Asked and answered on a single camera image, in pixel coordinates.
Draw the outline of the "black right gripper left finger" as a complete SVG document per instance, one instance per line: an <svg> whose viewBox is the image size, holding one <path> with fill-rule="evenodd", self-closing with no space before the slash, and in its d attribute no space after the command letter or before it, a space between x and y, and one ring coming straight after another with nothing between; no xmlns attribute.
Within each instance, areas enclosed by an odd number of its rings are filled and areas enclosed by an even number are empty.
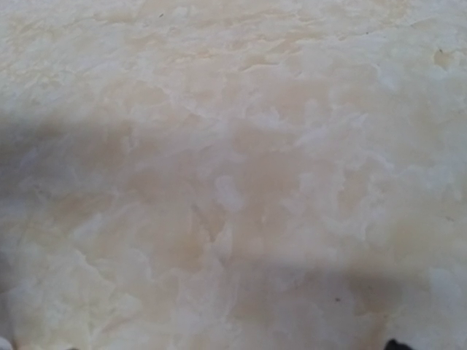
<svg viewBox="0 0 467 350"><path fill-rule="evenodd" d="M13 350L12 344L3 337L0 337L0 350Z"/></svg>

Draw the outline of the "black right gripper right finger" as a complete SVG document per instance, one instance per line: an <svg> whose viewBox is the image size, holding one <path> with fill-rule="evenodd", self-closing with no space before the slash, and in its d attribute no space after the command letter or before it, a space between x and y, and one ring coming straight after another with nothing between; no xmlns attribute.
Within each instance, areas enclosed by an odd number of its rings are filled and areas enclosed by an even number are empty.
<svg viewBox="0 0 467 350"><path fill-rule="evenodd" d="M411 346L401 343L396 339L390 339L385 344L385 350L414 350Z"/></svg>

